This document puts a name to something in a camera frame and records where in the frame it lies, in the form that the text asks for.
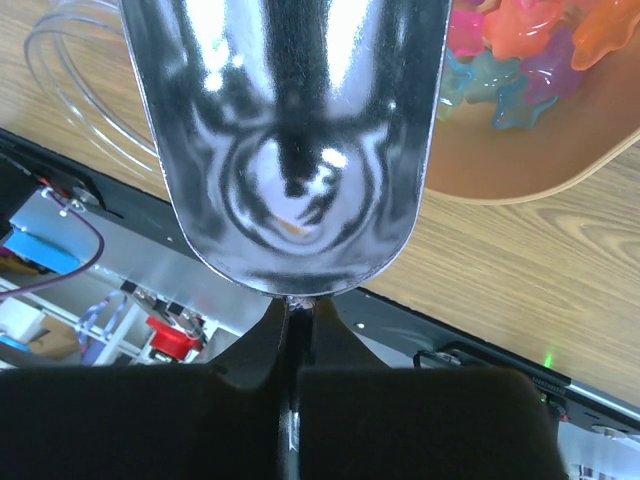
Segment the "shiny metal scoop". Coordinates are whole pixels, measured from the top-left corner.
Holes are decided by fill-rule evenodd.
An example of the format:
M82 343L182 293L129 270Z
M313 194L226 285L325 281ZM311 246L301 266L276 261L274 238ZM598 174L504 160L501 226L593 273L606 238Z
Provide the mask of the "shiny metal scoop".
M120 2L169 194L206 264L304 297L393 261L420 206L450 4Z

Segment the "wooden bowl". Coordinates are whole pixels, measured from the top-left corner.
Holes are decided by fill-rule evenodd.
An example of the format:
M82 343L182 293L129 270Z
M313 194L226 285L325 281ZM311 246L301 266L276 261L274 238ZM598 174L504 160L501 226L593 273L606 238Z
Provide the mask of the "wooden bowl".
M427 189L470 203L516 203L560 192L640 139L640 32L587 72L578 93L531 130L495 130L491 104L438 122Z

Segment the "wooden table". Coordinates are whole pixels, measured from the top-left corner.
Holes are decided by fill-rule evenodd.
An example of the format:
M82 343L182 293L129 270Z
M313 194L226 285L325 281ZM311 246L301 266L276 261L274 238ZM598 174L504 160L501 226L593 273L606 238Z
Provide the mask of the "wooden table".
M22 43L48 4L0 0L0 127L166 199L159 178L98 151L33 81ZM94 67L96 85L144 129L128 67L109 85ZM409 246L367 287L640 405L639 185L635 146L544 200L488 207L426 195Z

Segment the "purple cable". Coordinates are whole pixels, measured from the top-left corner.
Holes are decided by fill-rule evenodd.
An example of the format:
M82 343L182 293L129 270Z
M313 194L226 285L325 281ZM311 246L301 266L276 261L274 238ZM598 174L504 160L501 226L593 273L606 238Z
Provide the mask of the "purple cable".
M52 200L61 209L63 209L65 207L65 205L60 200L55 198L53 195L50 195L49 194L50 192L51 191L49 190L49 192L47 194L47 198ZM98 263L98 260L100 260L100 257L102 256L102 253L104 252L104 238L102 237L100 232L93 225L91 225L87 220L82 218L76 212L74 212L71 209L69 209L68 212L71 215L73 215L74 217L76 217L76 219L79 220L80 223L84 224L85 227L87 227L89 230L91 230L91 232L98 239L98 248L96 249L96 253L93 254L93 257L91 257L84 265L82 265L81 267L78 267L73 272L69 272L69 273L66 273L64 275L60 275L59 277L52 278L52 279L49 279L49 280L45 280L44 282L36 283L35 285L30 285L28 287L21 287L21 288L16 288L16 289L13 289L13 290L8 290L6 292L0 292L0 301L6 300L7 298L11 298L11 297L17 297L18 295L25 295L27 293L37 292L38 290L42 290L43 288L53 287L54 285L58 285L58 284L60 284L62 282L65 282L65 281L67 281L67 280L69 280L69 279L71 279L71 278L73 278L73 277L75 277L77 275L80 275L82 272L86 272L91 267L93 267L96 263Z

